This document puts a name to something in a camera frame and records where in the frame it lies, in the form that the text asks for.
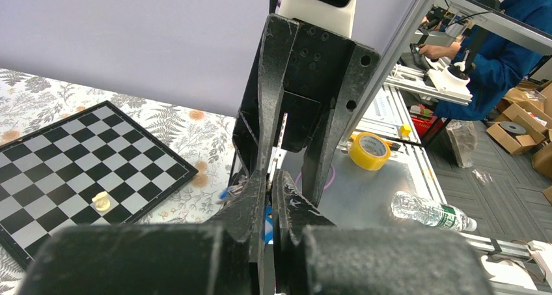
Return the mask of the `blue key tag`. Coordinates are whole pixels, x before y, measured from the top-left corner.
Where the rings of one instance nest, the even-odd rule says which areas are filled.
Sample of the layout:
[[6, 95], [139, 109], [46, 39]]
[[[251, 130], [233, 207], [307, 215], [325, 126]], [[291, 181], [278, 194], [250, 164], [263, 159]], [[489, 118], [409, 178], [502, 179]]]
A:
[[264, 242], [273, 245], [273, 214], [270, 205], [267, 205], [264, 213]]

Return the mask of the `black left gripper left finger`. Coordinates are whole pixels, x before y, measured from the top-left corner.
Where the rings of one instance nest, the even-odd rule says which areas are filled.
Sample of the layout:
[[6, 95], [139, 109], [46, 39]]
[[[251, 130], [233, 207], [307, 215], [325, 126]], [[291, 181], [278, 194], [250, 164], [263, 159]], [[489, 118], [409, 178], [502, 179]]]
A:
[[20, 294], [261, 294], [266, 174], [204, 223], [67, 227]]

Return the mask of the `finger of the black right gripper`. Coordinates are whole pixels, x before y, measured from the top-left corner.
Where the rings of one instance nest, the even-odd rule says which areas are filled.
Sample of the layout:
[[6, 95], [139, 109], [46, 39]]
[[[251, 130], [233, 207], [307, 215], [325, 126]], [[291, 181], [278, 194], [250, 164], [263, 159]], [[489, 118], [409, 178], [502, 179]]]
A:
[[320, 204], [335, 150], [342, 139], [348, 139], [348, 126], [362, 92], [342, 88], [322, 111], [312, 140], [303, 156], [302, 194], [315, 207]]
[[247, 185], [261, 195], [271, 193], [275, 174], [275, 109], [241, 110], [236, 118], [232, 142], [247, 175]]

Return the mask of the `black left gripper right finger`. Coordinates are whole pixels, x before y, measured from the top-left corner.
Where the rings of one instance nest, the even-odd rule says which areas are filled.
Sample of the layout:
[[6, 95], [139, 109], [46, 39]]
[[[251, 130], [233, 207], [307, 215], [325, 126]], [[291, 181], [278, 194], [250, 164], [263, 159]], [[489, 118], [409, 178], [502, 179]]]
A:
[[274, 177], [276, 288], [285, 294], [517, 294], [494, 282], [476, 250], [451, 231], [335, 226]]

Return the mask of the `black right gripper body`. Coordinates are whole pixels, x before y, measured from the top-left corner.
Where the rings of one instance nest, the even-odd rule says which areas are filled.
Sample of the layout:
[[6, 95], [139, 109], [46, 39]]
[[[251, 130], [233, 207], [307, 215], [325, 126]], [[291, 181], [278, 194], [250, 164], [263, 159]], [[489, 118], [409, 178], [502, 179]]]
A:
[[269, 0], [250, 73], [250, 147], [333, 150], [380, 61], [352, 39], [357, 0]]

